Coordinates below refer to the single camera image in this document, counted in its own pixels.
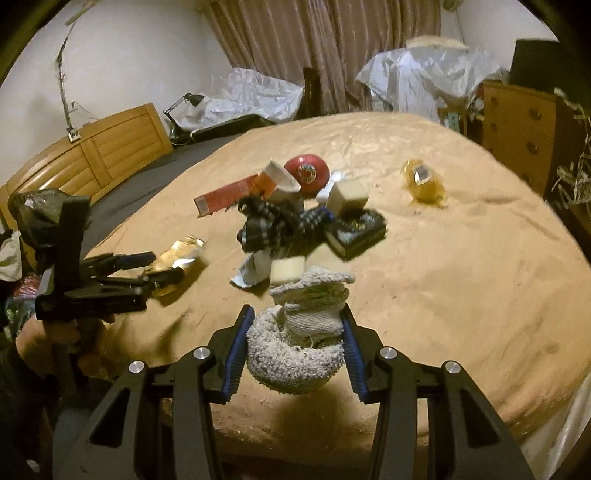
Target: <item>plaid cloth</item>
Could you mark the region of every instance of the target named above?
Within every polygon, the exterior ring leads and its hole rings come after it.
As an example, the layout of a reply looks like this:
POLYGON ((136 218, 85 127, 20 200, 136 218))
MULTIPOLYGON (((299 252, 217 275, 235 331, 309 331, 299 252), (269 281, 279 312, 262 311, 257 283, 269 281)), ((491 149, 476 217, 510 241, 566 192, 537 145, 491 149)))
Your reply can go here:
POLYGON ((277 251, 300 242, 322 242, 325 227, 335 219, 324 206, 296 212, 287 205, 273 205, 253 195, 242 198, 238 210, 246 216, 236 236, 244 252, 267 248, 277 251))

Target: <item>clutter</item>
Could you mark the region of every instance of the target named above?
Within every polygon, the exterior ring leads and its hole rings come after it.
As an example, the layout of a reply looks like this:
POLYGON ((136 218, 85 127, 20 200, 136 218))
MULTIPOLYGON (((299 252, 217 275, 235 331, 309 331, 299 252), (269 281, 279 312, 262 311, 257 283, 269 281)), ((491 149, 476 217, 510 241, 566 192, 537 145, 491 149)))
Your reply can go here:
POLYGON ((326 208, 339 217, 353 210, 361 210, 368 200, 368 191, 358 180, 338 181, 330 190, 326 208))
POLYGON ((271 264, 269 282, 272 286, 295 283, 306 272, 306 258, 302 256, 278 258, 271 264))
MULTIPOLYGON (((204 268, 203 252, 205 242, 199 238, 187 235, 182 240, 173 243, 170 250, 161 254, 144 270, 144 275, 161 273, 173 268, 181 268, 188 271, 193 268, 204 268)), ((176 284, 169 284, 163 288, 157 288, 152 292, 153 297, 162 297, 176 290, 176 284)))
POLYGON ((4 304, 4 315, 8 320, 8 330, 13 341, 21 333, 25 322, 35 313, 35 297, 39 282, 40 278, 36 275, 23 278, 4 304))
POLYGON ((199 216, 211 215, 234 205, 240 198, 249 194, 257 177, 258 175, 251 175, 195 198, 193 201, 199 216))
POLYGON ((238 288, 255 287, 269 278, 272 262, 271 249, 248 254, 240 268, 238 268, 238 273, 230 282, 238 288))
POLYGON ((329 177, 329 181, 326 183, 326 185, 324 185, 320 191, 318 192, 318 195, 316 195, 316 201, 320 204, 320 205, 325 205, 326 201, 329 199, 329 193, 333 187, 333 185, 337 182, 337 181, 343 181, 346 180, 347 175, 340 171, 340 170, 333 170, 330 173, 330 177, 329 177))
POLYGON ((261 195, 267 202, 274 205, 289 202, 296 210, 304 209, 304 203, 300 197, 300 184, 275 161, 270 161, 259 173, 251 187, 251 194, 261 195))
POLYGON ((328 165, 318 155, 298 155, 287 161, 285 169, 301 185, 301 194, 314 197, 329 181, 328 165))
POLYGON ((354 280, 312 267, 299 282, 271 288, 278 304, 259 312, 246 334, 253 377, 291 395, 325 385, 344 361, 339 311, 349 294, 343 283, 354 280))
POLYGON ((343 259, 357 257, 386 234, 386 219, 375 210, 352 212, 325 230, 330 247, 343 259))
POLYGON ((410 158, 402 168, 408 191, 420 203, 440 205, 445 199, 441 178, 419 158, 410 158))
POLYGON ((10 232, 0 247, 0 280, 17 281, 22 277, 21 233, 10 232))
POLYGON ((240 199, 238 210, 246 216, 236 239, 244 252, 270 248, 272 254, 281 247, 315 245, 324 240, 324 227, 333 220, 326 208, 296 212, 289 205, 272 205, 260 197, 240 199))

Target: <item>bed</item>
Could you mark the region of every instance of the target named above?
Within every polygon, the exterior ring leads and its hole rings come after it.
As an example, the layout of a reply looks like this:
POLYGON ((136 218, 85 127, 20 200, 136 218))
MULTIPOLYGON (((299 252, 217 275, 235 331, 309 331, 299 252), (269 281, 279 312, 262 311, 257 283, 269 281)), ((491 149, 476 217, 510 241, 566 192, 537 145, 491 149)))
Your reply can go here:
MULTIPOLYGON (((314 152, 369 187, 387 238, 350 262, 349 305, 358 322, 411 359, 462 363, 523 440, 563 408, 591 362, 591 272, 552 210, 478 145, 428 120, 360 112, 250 131, 174 179, 91 254, 161 252, 187 234, 207 240, 209 266, 172 298, 126 314, 100 343, 105 372, 131 360, 174 361, 232 324, 268 293, 229 284, 244 254, 235 210, 197 218, 193 198, 314 152), (420 157, 442 176, 445 208, 411 203, 399 170, 420 157)), ((245 371, 232 401, 214 406, 221 449, 296 464, 366 465, 377 408, 359 403, 345 369, 320 391, 272 392, 245 371)), ((420 411, 420 443, 426 443, 420 411)))

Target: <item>curtain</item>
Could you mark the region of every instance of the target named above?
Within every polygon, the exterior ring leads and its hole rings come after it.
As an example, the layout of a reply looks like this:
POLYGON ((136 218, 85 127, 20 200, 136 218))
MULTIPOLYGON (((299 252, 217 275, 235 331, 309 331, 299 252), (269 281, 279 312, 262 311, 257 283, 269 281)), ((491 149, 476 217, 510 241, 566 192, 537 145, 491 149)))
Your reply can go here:
POLYGON ((219 0, 203 12, 232 66, 301 85, 316 69, 325 114, 365 109, 355 76, 369 59, 440 28, 439 0, 219 0))

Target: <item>cardboard box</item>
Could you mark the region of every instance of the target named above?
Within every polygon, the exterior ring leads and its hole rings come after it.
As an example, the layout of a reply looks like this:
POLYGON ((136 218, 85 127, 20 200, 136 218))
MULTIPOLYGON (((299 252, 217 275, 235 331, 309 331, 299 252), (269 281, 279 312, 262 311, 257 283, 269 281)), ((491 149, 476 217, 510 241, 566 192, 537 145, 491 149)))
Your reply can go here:
POLYGON ((193 201, 197 206, 199 216, 211 215, 234 205, 251 192, 257 177, 258 175, 252 175, 195 198, 193 201))

